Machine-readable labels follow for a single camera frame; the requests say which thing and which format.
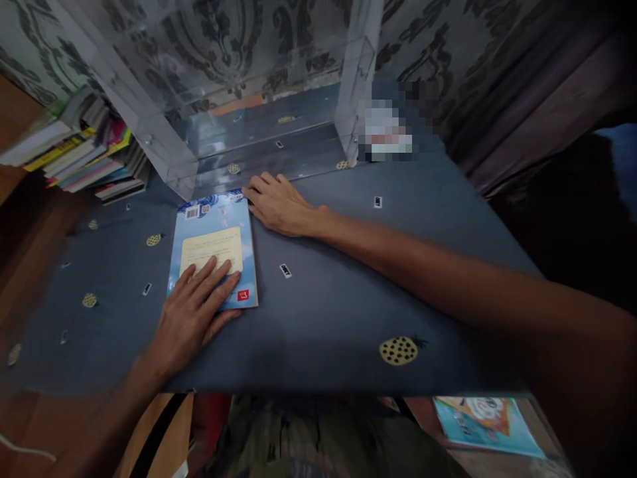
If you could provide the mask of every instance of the blue book cover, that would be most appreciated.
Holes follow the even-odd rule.
[[[259,305],[248,200],[240,189],[179,206],[168,295],[189,265],[196,264],[197,270],[200,270],[213,254],[218,259],[217,268],[230,260],[232,267],[229,274],[241,271],[239,284],[219,310]]]
[[[513,398],[439,396],[434,404],[452,443],[545,457]]]

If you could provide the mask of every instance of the forearm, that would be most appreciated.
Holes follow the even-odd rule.
[[[541,278],[463,256],[361,220],[320,209],[308,234],[343,251],[435,309],[500,336],[621,338],[627,312]],[[604,317],[606,327],[600,327]]]
[[[51,478],[112,477],[138,420],[165,377],[138,358],[77,442],[55,463]]]

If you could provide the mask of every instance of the stack of books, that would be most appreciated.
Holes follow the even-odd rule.
[[[88,87],[71,98],[59,118],[38,121],[0,155],[0,164],[40,169],[47,187],[69,193],[92,189],[104,204],[145,191],[151,170],[130,129]]]

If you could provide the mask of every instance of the barcode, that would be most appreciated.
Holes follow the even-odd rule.
[[[186,209],[186,219],[195,219],[199,217],[199,204]]]

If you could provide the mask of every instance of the damask pattern wallpaper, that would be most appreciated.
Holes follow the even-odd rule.
[[[100,30],[116,39],[120,57],[158,102],[170,106],[176,94],[189,103],[196,99],[195,87],[205,84],[213,91],[232,85],[191,105],[204,110],[253,92],[276,94],[299,75],[338,72],[338,50],[316,55],[313,48],[344,36],[352,0],[90,3]],[[0,5],[0,70],[8,79],[46,106],[95,83],[46,0]],[[448,140],[507,69],[541,40],[554,5],[550,0],[386,0],[376,72],[432,83],[439,132]],[[174,13],[147,29],[131,28],[151,14],[156,18],[157,11]],[[322,38],[324,31],[330,34]],[[300,57],[298,68],[272,69],[273,61],[293,52]]]

